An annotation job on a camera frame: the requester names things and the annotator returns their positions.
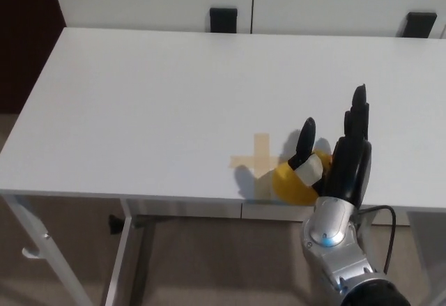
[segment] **black robotic finger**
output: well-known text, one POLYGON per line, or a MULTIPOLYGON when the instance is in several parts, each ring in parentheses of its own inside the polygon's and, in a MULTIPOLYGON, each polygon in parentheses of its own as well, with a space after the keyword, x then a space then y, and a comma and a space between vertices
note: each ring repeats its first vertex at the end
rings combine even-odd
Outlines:
POLYGON ((295 155, 288 160, 288 164, 292 170, 296 170, 302 163, 308 160, 313 152, 315 138, 316 123, 312 117, 309 117, 300 132, 298 144, 295 148, 295 155))

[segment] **white table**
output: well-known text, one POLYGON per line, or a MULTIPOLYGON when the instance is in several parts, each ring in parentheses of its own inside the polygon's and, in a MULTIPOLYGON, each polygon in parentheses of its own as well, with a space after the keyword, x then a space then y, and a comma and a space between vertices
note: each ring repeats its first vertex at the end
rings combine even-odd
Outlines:
POLYGON ((255 174, 231 158, 252 156, 259 133, 269 156, 292 153, 308 116, 333 149, 366 84, 364 204, 444 211, 445 54, 442 40, 65 29, 0 155, 0 193, 79 305, 91 302, 22 195, 122 199, 113 300, 141 202, 240 217, 255 174))

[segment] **robotic hand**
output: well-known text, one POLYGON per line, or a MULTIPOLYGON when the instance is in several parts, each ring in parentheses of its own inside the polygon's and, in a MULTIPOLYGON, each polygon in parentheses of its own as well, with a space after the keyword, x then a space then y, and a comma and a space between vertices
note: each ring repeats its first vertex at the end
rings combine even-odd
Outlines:
POLYGON ((363 85, 356 88, 345 114, 345 136, 336 144, 314 213, 302 225, 302 248, 330 305, 410 306, 386 274, 371 265, 358 243, 357 218, 371 166, 368 122, 363 85))

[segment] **beige tape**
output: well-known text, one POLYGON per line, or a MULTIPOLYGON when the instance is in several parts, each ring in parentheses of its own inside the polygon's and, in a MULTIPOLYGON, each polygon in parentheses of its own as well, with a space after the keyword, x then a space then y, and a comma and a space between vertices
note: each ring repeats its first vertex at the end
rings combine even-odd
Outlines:
POLYGON ((254 176, 260 178, 270 171, 270 135, 254 135, 254 176))
POLYGON ((245 166, 254 170, 254 197, 256 199, 270 198, 269 171, 280 163, 277 156, 270 156, 270 135, 257 133, 254 135, 253 156, 231 156, 230 168, 245 166))

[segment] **black cable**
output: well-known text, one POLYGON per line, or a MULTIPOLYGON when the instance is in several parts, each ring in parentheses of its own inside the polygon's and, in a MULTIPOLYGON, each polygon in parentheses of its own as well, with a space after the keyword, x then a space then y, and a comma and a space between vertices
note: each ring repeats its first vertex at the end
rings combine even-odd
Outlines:
POLYGON ((379 205, 379 206, 374 206, 371 208, 365 208, 365 209, 359 210, 357 213, 358 213, 358 215, 362 215, 365 213, 376 212, 376 211, 381 211, 381 210, 389 210, 390 214, 392 214, 392 230, 390 232, 389 248, 387 250, 387 257, 385 259, 384 270, 383 270, 383 272, 385 274, 387 274, 387 271, 389 270, 389 265, 390 265, 390 257, 392 256, 393 241, 395 239, 395 231, 397 230, 397 214, 395 213, 395 210, 393 209, 393 207, 388 206, 388 205, 379 205))
POLYGON ((254 0, 251 2, 251 29, 249 32, 252 34, 252 22, 254 20, 254 0))

